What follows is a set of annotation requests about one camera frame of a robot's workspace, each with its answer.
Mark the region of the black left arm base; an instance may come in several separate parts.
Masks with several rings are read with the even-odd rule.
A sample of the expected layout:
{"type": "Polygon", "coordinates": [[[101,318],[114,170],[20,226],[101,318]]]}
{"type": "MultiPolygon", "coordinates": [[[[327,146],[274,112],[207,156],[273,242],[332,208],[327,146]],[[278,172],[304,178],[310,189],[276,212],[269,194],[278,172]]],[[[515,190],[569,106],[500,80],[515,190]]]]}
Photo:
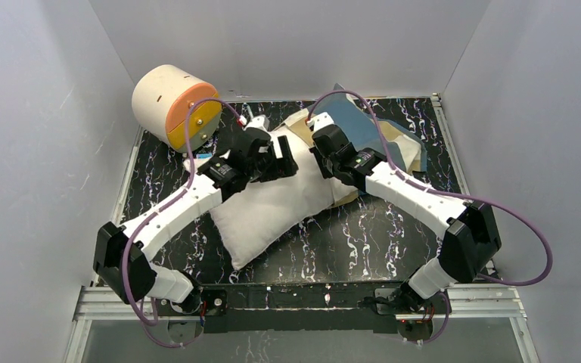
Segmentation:
{"type": "Polygon", "coordinates": [[[228,308],[224,284],[195,287],[184,302],[156,300],[157,314],[166,321],[166,332],[174,343],[192,343],[204,333],[208,318],[221,317],[228,308]]]}

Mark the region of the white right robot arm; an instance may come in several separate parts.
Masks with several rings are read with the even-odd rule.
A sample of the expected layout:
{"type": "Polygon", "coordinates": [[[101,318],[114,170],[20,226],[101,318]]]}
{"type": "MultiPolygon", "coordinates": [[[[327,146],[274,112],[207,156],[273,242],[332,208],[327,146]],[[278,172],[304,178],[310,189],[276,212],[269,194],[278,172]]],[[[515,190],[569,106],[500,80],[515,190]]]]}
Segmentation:
{"type": "Polygon", "coordinates": [[[393,170],[387,158],[366,147],[356,150],[343,130],[315,131],[311,152],[325,178],[379,197],[416,218],[442,241],[437,257],[417,268],[393,294],[396,304],[416,309],[456,283],[472,282],[502,246],[492,207],[441,196],[425,183],[393,170]]]}

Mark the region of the white pillow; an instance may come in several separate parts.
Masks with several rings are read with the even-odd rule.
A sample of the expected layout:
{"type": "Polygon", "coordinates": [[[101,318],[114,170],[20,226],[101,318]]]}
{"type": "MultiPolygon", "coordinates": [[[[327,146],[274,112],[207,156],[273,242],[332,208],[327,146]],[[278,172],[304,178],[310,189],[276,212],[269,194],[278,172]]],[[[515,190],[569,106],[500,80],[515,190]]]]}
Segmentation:
{"type": "Polygon", "coordinates": [[[357,198],[358,190],[354,187],[322,176],[309,151],[312,133],[306,125],[307,114],[307,110],[298,111],[271,131],[273,136],[287,137],[298,165],[295,175],[250,183],[210,210],[236,270],[252,262],[304,219],[357,198]]]}

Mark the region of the blue beige white pillowcase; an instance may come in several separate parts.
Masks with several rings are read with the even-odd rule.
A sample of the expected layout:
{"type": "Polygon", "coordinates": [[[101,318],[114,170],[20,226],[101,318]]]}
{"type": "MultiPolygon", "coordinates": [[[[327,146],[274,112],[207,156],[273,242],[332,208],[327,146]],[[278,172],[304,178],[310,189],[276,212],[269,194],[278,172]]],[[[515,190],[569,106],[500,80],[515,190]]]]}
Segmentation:
{"type": "MultiPolygon", "coordinates": [[[[347,204],[362,195],[352,186],[343,185],[337,179],[324,179],[309,152],[312,146],[312,131],[306,125],[306,118],[312,108],[303,107],[288,116],[279,131],[292,132],[300,143],[291,147],[293,155],[298,158],[298,181],[289,182],[281,188],[281,195],[289,197],[292,202],[303,202],[310,210],[322,211],[335,206],[347,204]]],[[[328,113],[357,150],[366,147],[383,152],[379,133],[371,115],[353,101],[353,96],[337,93],[326,97],[319,103],[316,114],[328,113]]],[[[427,171],[427,155],[424,143],[397,122],[378,118],[381,131],[387,141],[389,154],[393,162],[408,174],[427,171]]]]}

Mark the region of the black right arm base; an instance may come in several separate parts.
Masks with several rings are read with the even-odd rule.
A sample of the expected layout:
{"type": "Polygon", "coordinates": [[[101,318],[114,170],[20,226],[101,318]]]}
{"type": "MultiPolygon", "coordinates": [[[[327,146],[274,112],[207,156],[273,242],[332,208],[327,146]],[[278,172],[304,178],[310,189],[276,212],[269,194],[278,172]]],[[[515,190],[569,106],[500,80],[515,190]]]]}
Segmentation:
{"type": "Polygon", "coordinates": [[[402,340],[422,346],[435,341],[446,329],[452,307],[446,291],[422,298],[406,282],[396,289],[380,287],[365,296],[358,307],[368,308],[377,315],[414,315],[398,318],[398,333],[402,340]]]}

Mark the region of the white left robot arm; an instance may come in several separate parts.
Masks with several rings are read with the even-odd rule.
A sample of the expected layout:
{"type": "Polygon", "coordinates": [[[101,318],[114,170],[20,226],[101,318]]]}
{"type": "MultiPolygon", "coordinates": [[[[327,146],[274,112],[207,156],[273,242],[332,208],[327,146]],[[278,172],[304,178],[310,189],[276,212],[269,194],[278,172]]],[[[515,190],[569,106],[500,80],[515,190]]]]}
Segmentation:
{"type": "Polygon", "coordinates": [[[297,171],[286,135],[240,130],[227,150],[192,163],[186,184],[152,209],[120,226],[108,222],[100,227],[94,271],[125,304],[144,298],[183,303],[196,284],[187,273],[153,264],[157,252],[248,184],[289,178],[297,171]]]}

